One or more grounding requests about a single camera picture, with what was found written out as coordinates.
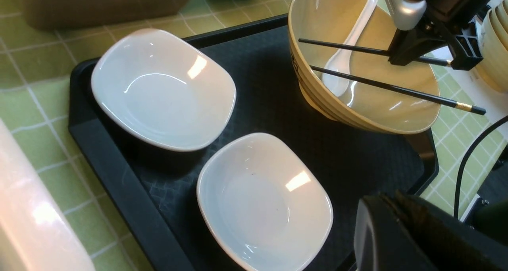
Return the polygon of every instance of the chopsticks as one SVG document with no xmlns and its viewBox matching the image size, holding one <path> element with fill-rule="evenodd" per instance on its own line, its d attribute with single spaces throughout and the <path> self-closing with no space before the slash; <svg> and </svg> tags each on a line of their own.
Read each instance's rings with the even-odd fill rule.
<svg viewBox="0 0 508 271">
<path fill-rule="evenodd" d="M 310 68 L 312 70 L 322 72 L 325 74 L 330 74 L 330 75 L 334 75 L 337 77 L 350 79 L 351 81 L 357 81 L 358 83 L 372 85 L 377 88 L 383 88 L 385 90 L 391 90 L 392 92 L 398 92 L 399 94 L 406 94 L 408 96 L 416 97 L 419 99 L 423 99 L 423 100 L 441 104 L 441 105 L 446 105 L 446 106 L 449 106 L 452 108 L 456 108 L 458 110 L 464 110 L 464 111 L 472 112 L 472 113 L 479 114 L 479 115 L 485 115 L 485 113 L 486 113 L 485 108 L 477 107 L 475 105 L 461 103 L 461 102 L 458 102 L 458 101 L 455 101 L 452 99 L 447 99 L 444 97 L 434 96 L 433 94 L 427 94 L 426 92 L 418 92 L 417 90 L 411 90 L 409 88 L 402 88 L 397 85 L 389 85 L 388 83 L 381 83 L 379 81 L 373 81 L 368 78 L 353 76 L 353 75 L 349 75 L 349 74 L 343 74 L 343 73 L 335 72 L 332 70 L 327 70 L 327 69 L 323 69 L 320 67 L 316 67 L 315 65 L 310 65 Z"/>
<path fill-rule="evenodd" d="M 355 52 L 362 52 L 362 53 L 369 53 L 369 54 L 375 54 L 379 56 L 390 56 L 390 53 L 387 50 L 380 50 L 380 49 L 372 49 L 372 48 L 366 48 L 366 47 L 358 47 L 358 46 L 351 46 L 351 45 L 344 45 L 344 44 L 337 44 L 337 43 L 330 43 L 330 42 L 323 42 L 323 41 L 316 41 L 316 40 L 310 40 L 310 39 L 304 39 L 300 38 L 298 39 L 301 43 L 307 43 L 312 45 L 319 45 L 319 46 L 325 46 L 325 47 L 332 47 L 337 49 L 344 49 L 344 50 L 351 50 Z M 442 58 L 430 58 L 426 56 L 421 56 L 415 60 L 416 62 L 420 63 L 429 63 L 430 65 L 442 65 L 443 67 L 450 67 L 452 65 L 452 61 L 444 60 Z"/>
</svg>

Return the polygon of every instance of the white ceramic bowl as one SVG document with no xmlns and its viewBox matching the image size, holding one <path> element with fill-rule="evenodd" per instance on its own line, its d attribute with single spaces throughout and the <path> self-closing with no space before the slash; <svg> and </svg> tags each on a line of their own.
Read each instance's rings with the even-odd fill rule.
<svg viewBox="0 0 508 271">
<path fill-rule="evenodd" d="M 168 32 L 141 29 L 113 45 L 91 77 L 97 103 L 135 137 L 174 151 L 212 143 L 236 88 L 215 61 Z"/>
<path fill-rule="evenodd" d="M 325 190 L 278 138 L 246 135 L 219 150 L 197 184 L 201 213 L 217 242 L 248 271 L 300 271 L 328 237 Z"/>
</svg>

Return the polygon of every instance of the black tray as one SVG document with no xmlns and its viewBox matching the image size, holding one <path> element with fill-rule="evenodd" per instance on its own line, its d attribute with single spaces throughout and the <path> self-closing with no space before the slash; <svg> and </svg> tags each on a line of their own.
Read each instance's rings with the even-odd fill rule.
<svg viewBox="0 0 508 271">
<path fill-rule="evenodd" d="M 69 131 L 157 271 L 242 270 L 216 243 L 198 209 L 196 179 L 227 143 L 253 132 L 284 141 L 327 191 L 330 235 L 306 270 L 348 270 L 358 200 L 399 189 L 419 194 L 437 175 L 430 130 L 403 137 L 330 121 L 303 99 L 292 69 L 287 16 L 186 39 L 229 72 L 233 115 L 214 143 L 176 153 L 145 144 L 96 104 L 90 76 L 98 58 L 71 74 Z"/>
</svg>

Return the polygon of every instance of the yellow bowl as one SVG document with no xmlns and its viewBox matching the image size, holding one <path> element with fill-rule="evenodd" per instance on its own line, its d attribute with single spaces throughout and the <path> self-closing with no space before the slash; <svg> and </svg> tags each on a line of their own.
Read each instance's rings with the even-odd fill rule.
<svg viewBox="0 0 508 271">
<path fill-rule="evenodd" d="M 479 50 L 483 61 L 477 70 L 485 83 L 498 92 L 508 92 L 508 51 L 492 27 L 493 14 L 489 10 L 481 26 Z"/>
<path fill-rule="evenodd" d="M 502 4 L 499 4 L 498 12 L 497 12 L 497 18 L 499 18 L 499 21 L 501 22 L 501 25 L 503 26 L 504 30 L 508 32 L 508 10 L 506 9 L 506 6 L 504 4 L 506 3 L 506 0 L 503 1 Z"/>
<path fill-rule="evenodd" d="M 365 130 L 415 134 L 430 128 L 439 105 L 418 98 L 350 81 L 348 90 L 334 96 L 309 64 L 324 67 L 337 49 L 299 43 L 299 38 L 343 43 L 367 0 L 292 0 L 288 22 L 290 49 L 302 94 L 306 101 L 330 119 Z M 388 49 L 395 33 L 392 19 L 376 7 L 358 46 Z M 390 65 L 388 58 L 353 52 L 352 75 L 399 85 L 439 96 L 430 65 Z"/>
<path fill-rule="evenodd" d="M 503 14 L 501 12 L 501 8 L 499 6 L 492 8 L 490 13 L 490 24 L 492 25 L 492 28 L 496 32 L 496 35 L 499 37 L 499 41 L 501 41 L 504 48 L 508 49 L 508 33 L 504 29 L 503 25 L 501 24 L 501 19 L 499 18 L 499 16 Z"/>
</svg>

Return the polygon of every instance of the ceramic spoon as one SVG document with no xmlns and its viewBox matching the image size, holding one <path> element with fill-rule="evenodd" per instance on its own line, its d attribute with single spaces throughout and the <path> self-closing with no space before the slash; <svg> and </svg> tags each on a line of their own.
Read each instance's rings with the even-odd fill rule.
<svg viewBox="0 0 508 271">
<path fill-rule="evenodd" d="M 358 41 L 358 38 L 362 34 L 365 25 L 372 16 L 374 9 L 376 8 L 377 0 L 367 0 L 365 7 L 363 7 L 358 20 L 354 24 L 349 36 L 345 40 L 346 45 L 354 46 Z M 325 69 L 332 70 L 335 72 L 341 72 L 344 74 L 350 73 L 350 58 L 351 58 L 351 50 L 342 50 L 338 49 L 337 52 L 328 60 L 325 65 Z M 332 76 L 329 74 L 323 74 L 322 78 L 325 86 L 333 93 L 335 96 L 341 96 L 349 86 L 349 80 L 345 78 L 339 78 L 336 76 Z"/>
</svg>

